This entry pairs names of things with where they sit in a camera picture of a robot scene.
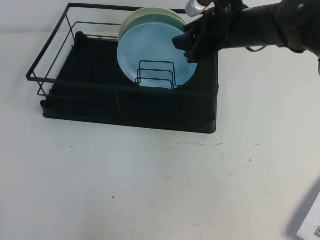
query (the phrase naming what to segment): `light blue plate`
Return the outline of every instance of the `light blue plate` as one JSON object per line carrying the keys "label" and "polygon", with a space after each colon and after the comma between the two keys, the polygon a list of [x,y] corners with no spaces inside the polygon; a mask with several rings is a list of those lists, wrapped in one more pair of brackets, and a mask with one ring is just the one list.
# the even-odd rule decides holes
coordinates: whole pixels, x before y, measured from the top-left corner
{"label": "light blue plate", "polygon": [[132,28],[121,38],[117,50],[122,71],[142,87],[172,89],[184,85],[194,75],[197,64],[189,64],[184,51],[173,44],[172,39],[182,34],[179,29],[158,22]]}

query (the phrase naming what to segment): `drip tray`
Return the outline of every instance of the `drip tray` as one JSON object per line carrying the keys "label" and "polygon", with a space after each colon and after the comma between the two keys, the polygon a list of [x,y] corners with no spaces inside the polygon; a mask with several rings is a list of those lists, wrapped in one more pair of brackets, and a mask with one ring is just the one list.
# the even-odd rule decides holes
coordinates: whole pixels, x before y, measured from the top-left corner
{"label": "drip tray", "polygon": [[117,60],[117,40],[75,34],[46,100],[46,118],[197,133],[216,131],[218,54],[177,89],[142,87]]}

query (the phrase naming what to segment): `dish rack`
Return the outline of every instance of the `dish rack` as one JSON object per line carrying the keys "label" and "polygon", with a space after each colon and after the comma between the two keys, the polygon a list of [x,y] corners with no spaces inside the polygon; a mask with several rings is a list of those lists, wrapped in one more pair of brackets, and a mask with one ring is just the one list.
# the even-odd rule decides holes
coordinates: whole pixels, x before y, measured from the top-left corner
{"label": "dish rack", "polygon": [[[123,74],[117,60],[117,35],[121,23],[138,9],[82,3],[70,3],[67,6],[26,75],[28,81],[39,85],[37,94],[45,97],[40,102],[43,116],[100,124],[214,133],[217,128],[219,90],[217,53],[199,62],[194,76],[180,87],[176,86],[174,63],[169,71],[172,79],[161,79],[169,81],[171,89],[139,86],[141,71],[144,70],[141,65],[137,69],[135,82]],[[173,11],[186,16],[184,10]]]}

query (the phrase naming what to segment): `plate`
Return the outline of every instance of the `plate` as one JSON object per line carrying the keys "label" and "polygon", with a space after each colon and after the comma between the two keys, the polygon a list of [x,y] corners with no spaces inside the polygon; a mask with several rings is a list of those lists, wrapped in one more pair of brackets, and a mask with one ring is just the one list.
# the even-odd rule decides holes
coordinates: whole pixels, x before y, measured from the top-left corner
{"label": "plate", "polygon": [[186,25],[186,22],[177,13],[175,13],[172,10],[156,8],[156,7],[142,8],[132,13],[122,23],[119,31],[119,41],[121,40],[123,35],[127,33],[130,29],[140,24],[147,24],[147,23],[153,23],[153,22],[172,24],[173,26],[178,27],[179,29],[180,29],[180,25],[177,26],[177,22],[182,23],[183,25]]}
{"label": "plate", "polygon": [[117,50],[123,73],[141,87],[175,89],[184,85],[194,75],[197,64],[189,64],[184,51],[173,44],[172,39],[182,34],[176,27],[158,22],[132,28]]}

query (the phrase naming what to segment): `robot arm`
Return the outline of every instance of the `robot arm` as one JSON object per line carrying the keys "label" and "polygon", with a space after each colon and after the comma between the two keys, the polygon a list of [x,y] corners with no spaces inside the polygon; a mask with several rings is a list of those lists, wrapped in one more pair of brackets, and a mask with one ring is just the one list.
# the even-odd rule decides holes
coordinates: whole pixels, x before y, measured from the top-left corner
{"label": "robot arm", "polygon": [[195,16],[212,2],[215,7],[172,40],[177,49],[185,51],[189,63],[222,49],[278,46],[299,54],[314,53],[320,73],[319,0],[283,0],[254,8],[242,0],[190,0],[186,12]]}

